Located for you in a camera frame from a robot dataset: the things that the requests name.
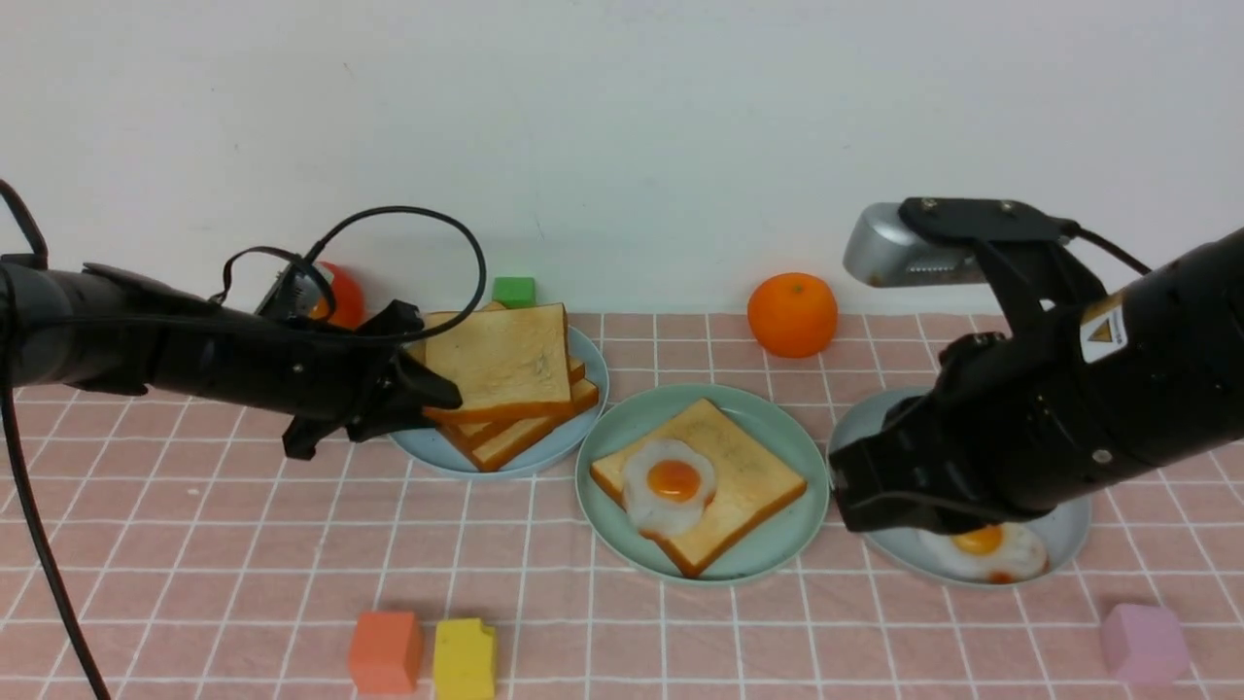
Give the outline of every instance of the toy block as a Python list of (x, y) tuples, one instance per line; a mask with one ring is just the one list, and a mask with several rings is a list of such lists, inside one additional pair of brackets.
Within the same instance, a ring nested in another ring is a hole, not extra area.
[(414, 613), (363, 613), (350, 643), (350, 676), (360, 694), (414, 693), (423, 630)]
[(536, 305), (536, 280), (530, 276), (499, 276), (493, 280), (493, 300), (506, 308)]
[(493, 700), (496, 630), (479, 618), (438, 623), (432, 679), (439, 700)]
[(1152, 606), (1116, 606), (1101, 625), (1106, 666), (1116, 680), (1167, 685), (1192, 664), (1174, 613)]

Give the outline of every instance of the fried egg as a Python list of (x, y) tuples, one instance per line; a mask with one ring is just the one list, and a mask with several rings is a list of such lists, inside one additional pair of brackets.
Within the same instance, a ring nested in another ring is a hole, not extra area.
[(680, 440), (653, 440), (637, 450), (622, 480), (622, 507), (647, 538), (688, 532), (717, 494), (713, 463)]
[(950, 576), (983, 583), (1016, 583), (1044, 573), (1050, 557), (1031, 530), (1003, 523), (945, 537), (919, 531), (921, 543)]

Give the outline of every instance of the yellow block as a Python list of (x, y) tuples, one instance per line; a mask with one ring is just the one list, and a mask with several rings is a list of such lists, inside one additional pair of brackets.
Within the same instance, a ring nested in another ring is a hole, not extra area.
[(432, 681), (440, 700), (493, 700), (496, 630), (479, 618), (437, 623)]

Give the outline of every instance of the grid pattern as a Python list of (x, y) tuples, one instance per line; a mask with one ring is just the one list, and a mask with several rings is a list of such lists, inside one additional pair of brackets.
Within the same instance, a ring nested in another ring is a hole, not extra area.
[[(882, 388), (929, 384), (934, 354), (991, 316), (845, 316), (819, 358), (781, 361), (736, 315), (577, 315), (611, 398), (715, 382), (782, 407), (824, 448)], [(1076, 564), (1018, 591), (897, 571), (831, 516), (787, 571), (728, 591), (663, 586), (597, 543), (571, 463), (534, 480), (437, 479), (384, 441), (287, 463), (285, 419), (158, 395), (19, 395), (31, 476), (86, 634), (117, 698), (350, 699), (358, 613), (483, 617), (498, 698), (1240, 700), (1244, 446), (1102, 494)], [(1105, 675), (1120, 602), (1186, 623), (1194, 673), (1162, 690)], [(86, 699), (0, 485), (0, 698)], [(429, 670), (424, 669), (425, 678)], [(423, 683), (417, 698), (430, 698)]]

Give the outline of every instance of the orange block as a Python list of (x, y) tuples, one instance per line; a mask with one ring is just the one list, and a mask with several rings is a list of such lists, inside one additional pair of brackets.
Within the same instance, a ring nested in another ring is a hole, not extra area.
[(423, 630), (414, 613), (363, 613), (350, 643), (350, 676), (361, 694), (414, 693)]

